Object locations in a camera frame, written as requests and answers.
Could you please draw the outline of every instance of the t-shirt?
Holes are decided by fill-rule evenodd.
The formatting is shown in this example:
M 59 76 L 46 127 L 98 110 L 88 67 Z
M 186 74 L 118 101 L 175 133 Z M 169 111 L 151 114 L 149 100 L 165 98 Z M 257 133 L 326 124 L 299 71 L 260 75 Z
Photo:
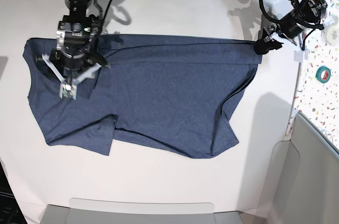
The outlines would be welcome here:
M 111 64 L 59 97 L 43 61 L 56 40 L 30 39 L 31 110 L 50 146 L 108 155 L 112 140 L 212 158 L 238 144 L 229 119 L 255 76 L 254 42 L 162 35 L 103 35 L 98 52 Z

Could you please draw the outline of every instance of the navy blue t-shirt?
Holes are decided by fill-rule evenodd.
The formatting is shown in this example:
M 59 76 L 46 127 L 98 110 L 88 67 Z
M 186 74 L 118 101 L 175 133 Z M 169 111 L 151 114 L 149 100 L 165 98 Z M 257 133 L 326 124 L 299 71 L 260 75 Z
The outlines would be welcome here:
M 23 54 L 29 102 L 46 143 L 108 155 L 114 140 L 212 158 L 238 144 L 229 119 L 255 76 L 254 42 L 161 35 L 103 35 L 110 62 L 60 99 L 58 79 L 36 55 L 55 40 L 30 39 Z

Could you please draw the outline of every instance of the white tabletop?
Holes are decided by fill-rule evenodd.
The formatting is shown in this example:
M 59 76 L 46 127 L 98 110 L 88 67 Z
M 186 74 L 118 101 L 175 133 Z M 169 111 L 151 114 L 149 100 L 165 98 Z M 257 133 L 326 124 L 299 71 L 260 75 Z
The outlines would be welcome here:
M 105 8 L 108 0 L 99 0 Z M 280 16 L 286 0 L 265 0 Z M 30 110 L 31 79 L 22 58 L 27 39 L 55 38 L 64 0 L 0 0 L 0 158 L 28 222 L 47 204 L 69 199 L 118 202 L 211 202 L 215 212 L 255 209 L 274 145 L 283 140 L 298 63 L 287 47 L 263 57 L 230 124 L 239 144 L 213 159 L 113 141 L 109 156 L 48 146 Z M 257 0 L 113 0 L 108 33 L 190 35 L 255 40 Z

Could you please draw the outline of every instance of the white table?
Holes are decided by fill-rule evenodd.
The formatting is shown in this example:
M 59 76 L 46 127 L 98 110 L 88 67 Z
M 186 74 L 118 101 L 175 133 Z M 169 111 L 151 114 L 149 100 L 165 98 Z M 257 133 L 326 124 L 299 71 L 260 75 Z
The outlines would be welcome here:
M 99 2 L 105 8 L 108 0 Z M 265 2 L 280 16 L 291 10 L 286 0 Z M 291 50 L 263 57 L 230 121 L 237 146 L 213 159 L 189 159 L 114 140 L 107 157 L 46 145 L 27 100 L 25 42 L 55 38 L 68 13 L 64 0 L 0 0 L 0 8 L 0 56 L 8 57 L 0 79 L 0 158 L 29 223 L 41 220 L 47 204 L 68 207 L 70 198 L 211 202 L 215 212 L 257 207 L 272 149 L 283 140 L 291 111 L 298 71 Z M 257 0 L 114 0 L 111 8 L 108 33 L 255 40 L 261 23 Z

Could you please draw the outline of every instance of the green tape roll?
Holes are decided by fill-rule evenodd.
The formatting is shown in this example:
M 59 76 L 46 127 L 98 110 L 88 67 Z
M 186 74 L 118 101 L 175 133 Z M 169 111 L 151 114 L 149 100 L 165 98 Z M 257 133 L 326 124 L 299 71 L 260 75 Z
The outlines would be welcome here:
M 317 71 L 316 78 L 325 84 L 331 78 L 331 70 L 326 66 L 321 66 Z

